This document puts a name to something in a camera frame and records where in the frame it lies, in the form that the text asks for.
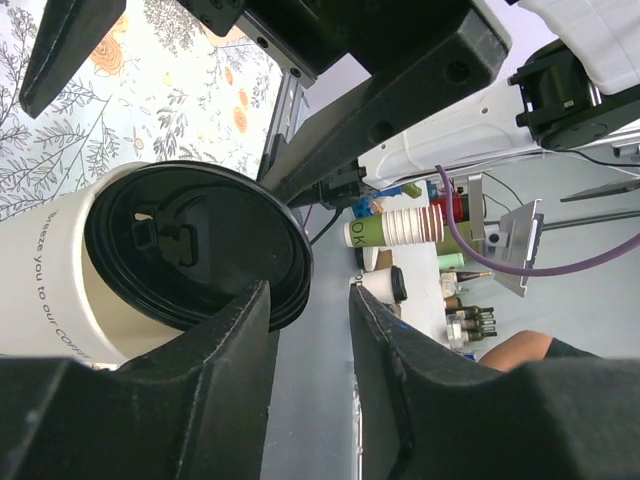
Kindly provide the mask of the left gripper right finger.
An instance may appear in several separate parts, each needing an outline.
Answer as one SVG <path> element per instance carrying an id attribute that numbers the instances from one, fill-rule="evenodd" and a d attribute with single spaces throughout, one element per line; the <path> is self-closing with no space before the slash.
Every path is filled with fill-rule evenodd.
<path id="1" fill-rule="evenodd" d="M 503 373 L 353 287 L 366 479 L 635 479 L 639 364 L 560 358 Z"/>

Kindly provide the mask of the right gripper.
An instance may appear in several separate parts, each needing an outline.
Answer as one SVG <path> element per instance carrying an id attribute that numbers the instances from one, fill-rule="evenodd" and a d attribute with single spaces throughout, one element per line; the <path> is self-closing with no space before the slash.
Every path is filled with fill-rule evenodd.
<path id="1" fill-rule="evenodd" d="M 213 33 L 236 26 L 305 83 L 349 54 L 370 77 L 276 140 L 258 180 L 290 204 L 394 135 L 490 85 L 510 48 L 471 1 L 182 1 Z"/>

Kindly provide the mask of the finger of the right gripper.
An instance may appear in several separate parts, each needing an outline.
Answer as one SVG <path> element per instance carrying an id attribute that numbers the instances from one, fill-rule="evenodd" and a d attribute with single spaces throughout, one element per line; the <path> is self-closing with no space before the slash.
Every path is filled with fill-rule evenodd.
<path id="1" fill-rule="evenodd" d="M 48 0 L 19 93 L 37 118 L 91 55 L 126 8 L 125 0 Z"/>

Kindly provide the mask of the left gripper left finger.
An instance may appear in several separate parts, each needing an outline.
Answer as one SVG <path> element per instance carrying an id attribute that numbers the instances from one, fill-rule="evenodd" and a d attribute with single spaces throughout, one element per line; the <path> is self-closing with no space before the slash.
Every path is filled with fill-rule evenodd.
<path id="1" fill-rule="evenodd" d="M 68 358 L 1 362 L 5 479 L 256 479 L 274 373 L 270 292 L 116 370 Z"/>

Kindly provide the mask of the white paper coffee cup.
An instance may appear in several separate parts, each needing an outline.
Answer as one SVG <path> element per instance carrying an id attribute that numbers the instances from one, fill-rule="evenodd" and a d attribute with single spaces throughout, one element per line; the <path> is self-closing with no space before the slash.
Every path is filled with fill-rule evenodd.
<path id="1" fill-rule="evenodd" d="M 3 358 L 69 356 L 118 366 L 188 328 L 188 315 L 174 308 L 133 308 L 102 280 L 86 252 L 90 206 L 142 166 L 120 166 L 89 187 L 2 222 Z"/>

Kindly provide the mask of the black cup lid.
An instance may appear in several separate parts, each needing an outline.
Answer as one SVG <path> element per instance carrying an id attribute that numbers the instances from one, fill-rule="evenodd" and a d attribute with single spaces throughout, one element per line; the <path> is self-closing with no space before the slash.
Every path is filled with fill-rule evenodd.
<path id="1" fill-rule="evenodd" d="M 270 292 L 269 329 L 304 311 L 313 255 L 304 229 L 256 181 L 225 167 L 136 167 L 96 196 L 84 227 L 99 276 L 131 307 L 186 331 L 250 284 Z"/>

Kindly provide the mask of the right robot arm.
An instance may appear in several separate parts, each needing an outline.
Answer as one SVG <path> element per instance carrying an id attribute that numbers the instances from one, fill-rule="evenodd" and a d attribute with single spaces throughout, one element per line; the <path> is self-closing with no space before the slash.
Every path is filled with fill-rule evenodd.
<path id="1" fill-rule="evenodd" d="M 292 136 L 260 182 L 292 205 L 342 206 L 372 190 L 520 149 L 565 152 L 639 117 L 635 1 L 523 1 L 554 40 L 506 79 L 512 37 L 485 1 L 184 1 L 207 30 L 246 33 L 313 85 L 344 56 L 368 73 Z"/>

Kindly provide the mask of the background lidded coffee cup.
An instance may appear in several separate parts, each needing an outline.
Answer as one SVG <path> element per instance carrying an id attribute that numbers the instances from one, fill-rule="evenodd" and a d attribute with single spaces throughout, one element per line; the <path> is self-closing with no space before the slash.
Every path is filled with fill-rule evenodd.
<path id="1" fill-rule="evenodd" d="M 408 298 L 403 271 L 397 266 L 361 272 L 350 283 L 367 289 L 383 304 L 400 304 Z"/>

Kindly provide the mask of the floral table mat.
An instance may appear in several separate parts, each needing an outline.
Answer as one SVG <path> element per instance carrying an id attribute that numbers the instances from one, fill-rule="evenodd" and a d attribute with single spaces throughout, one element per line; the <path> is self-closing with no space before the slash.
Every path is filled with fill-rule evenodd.
<path id="1" fill-rule="evenodd" d="M 131 1 L 37 118 L 19 91 L 44 5 L 1 5 L 1 215 L 133 161 L 196 160 L 255 177 L 281 81 L 243 32 L 218 37 L 174 1 Z"/>

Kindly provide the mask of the background cup stack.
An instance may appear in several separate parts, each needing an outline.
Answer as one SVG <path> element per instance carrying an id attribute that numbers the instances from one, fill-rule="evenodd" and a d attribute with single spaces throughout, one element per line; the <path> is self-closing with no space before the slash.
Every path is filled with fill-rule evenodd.
<path id="1" fill-rule="evenodd" d="M 439 205 L 385 211 L 354 219 L 343 227 L 352 248 L 395 247 L 444 241 L 444 216 Z"/>

